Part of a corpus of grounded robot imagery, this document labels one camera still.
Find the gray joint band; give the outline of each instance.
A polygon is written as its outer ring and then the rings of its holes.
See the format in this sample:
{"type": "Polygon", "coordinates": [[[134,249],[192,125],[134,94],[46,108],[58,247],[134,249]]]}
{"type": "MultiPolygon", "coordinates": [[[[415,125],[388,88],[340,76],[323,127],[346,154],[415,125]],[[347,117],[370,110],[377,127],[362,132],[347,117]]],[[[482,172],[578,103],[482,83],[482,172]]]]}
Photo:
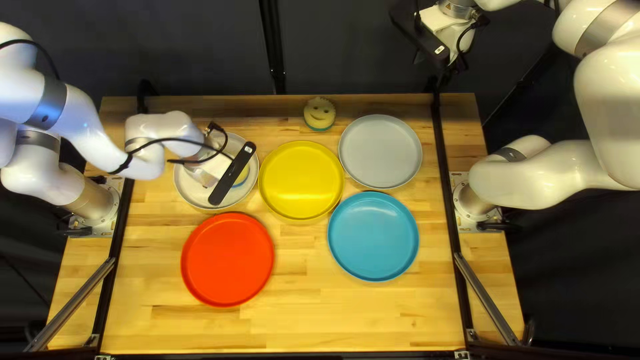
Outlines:
{"type": "Polygon", "coordinates": [[[51,136],[47,133],[41,133],[34,130],[18,131],[18,135],[15,139],[16,145],[36,145],[42,146],[55,153],[60,153],[60,140],[55,136],[51,136]]]}
{"type": "Polygon", "coordinates": [[[640,12],[638,0],[615,0],[584,30],[573,53],[581,58],[604,46],[631,17],[640,12]]]}
{"type": "Polygon", "coordinates": [[[524,154],[522,154],[520,151],[517,151],[512,147],[503,147],[498,151],[494,152],[492,155],[502,156],[503,158],[507,159],[507,161],[510,163],[516,163],[518,161],[527,159],[527,157],[524,156],[524,154]]]}
{"type": "Polygon", "coordinates": [[[49,130],[56,124],[67,102],[67,86],[60,80],[44,77],[44,90],[29,120],[24,124],[49,130]]]}

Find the sponge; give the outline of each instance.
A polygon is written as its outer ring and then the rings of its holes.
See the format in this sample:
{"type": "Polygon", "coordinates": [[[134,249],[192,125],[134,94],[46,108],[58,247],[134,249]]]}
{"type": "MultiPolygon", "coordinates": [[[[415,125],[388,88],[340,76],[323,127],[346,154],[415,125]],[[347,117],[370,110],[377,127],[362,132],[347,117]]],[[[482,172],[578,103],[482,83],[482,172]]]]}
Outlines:
{"type": "Polygon", "coordinates": [[[305,123],[311,130],[325,131],[335,122],[335,107],[324,97],[315,97],[305,106],[305,123]]]}

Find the light blue plate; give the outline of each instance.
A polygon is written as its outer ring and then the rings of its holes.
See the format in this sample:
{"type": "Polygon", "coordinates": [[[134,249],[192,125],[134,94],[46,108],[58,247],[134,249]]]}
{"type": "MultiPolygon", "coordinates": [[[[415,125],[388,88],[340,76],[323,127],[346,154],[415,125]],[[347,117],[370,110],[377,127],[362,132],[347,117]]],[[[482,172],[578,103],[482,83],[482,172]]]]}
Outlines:
{"type": "Polygon", "coordinates": [[[420,236],[406,206],[379,192],[347,198],[331,215],[328,229],[333,258],[358,279],[394,279],[413,263],[420,236]]]}

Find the wooden table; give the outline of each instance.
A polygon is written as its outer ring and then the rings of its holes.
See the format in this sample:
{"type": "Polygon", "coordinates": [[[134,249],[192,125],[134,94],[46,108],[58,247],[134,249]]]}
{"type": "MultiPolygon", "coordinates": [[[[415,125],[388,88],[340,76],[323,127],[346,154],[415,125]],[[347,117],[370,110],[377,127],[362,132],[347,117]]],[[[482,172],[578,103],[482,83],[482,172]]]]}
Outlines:
{"type": "MultiPolygon", "coordinates": [[[[109,354],[201,352],[333,352],[452,350],[464,347],[460,310],[427,94],[330,95],[337,121],[325,133],[301,117],[313,96],[153,97],[151,112],[182,110],[204,127],[215,120],[228,132],[257,144],[260,161],[292,140],[311,140],[337,153],[340,134],[372,113],[399,117],[418,134],[422,168],[400,188],[385,191],[405,204],[420,231],[413,266],[389,282],[359,281],[340,269],[328,250],[328,216],[312,225],[285,224],[270,213],[257,187],[240,204],[269,230],[276,248],[273,276],[253,300],[215,309],[194,299],[180,277],[180,252],[191,231],[211,214],[184,202],[172,182],[173,165],[153,181],[136,181],[102,351],[109,354]]],[[[133,97],[106,97],[100,117],[123,147],[124,120],[136,111],[133,97]]],[[[451,171],[465,171],[486,155],[472,94],[442,96],[442,118],[451,171]]],[[[168,158],[175,155],[167,153],[168,158]]],[[[101,172],[91,165],[86,174],[101,172]]],[[[343,200],[366,190],[346,175],[343,200]]],[[[517,335],[522,314],[503,234],[462,234],[463,253],[517,335]]],[[[69,239],[49,317],[105,260],[109,240],[69,239]]],[[[51,341],[76,347],[90,334],[99,290],[51,341]]],[[[474,325],[498,339],[470,290],[474,325]]]]}

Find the red plate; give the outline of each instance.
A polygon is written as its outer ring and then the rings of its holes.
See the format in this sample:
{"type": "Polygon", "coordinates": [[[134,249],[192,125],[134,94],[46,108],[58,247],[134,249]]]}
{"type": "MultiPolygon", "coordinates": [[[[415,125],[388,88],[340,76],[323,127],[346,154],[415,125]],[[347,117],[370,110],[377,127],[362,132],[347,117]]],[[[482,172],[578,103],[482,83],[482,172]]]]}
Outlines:
{"type": "Polygon", "coordinates": [[[207,219],[182,248],[189,292],[205,304],[238,306],[256,296],[273,268],[273,242],[256,219],[225,213],[207,219]]]}

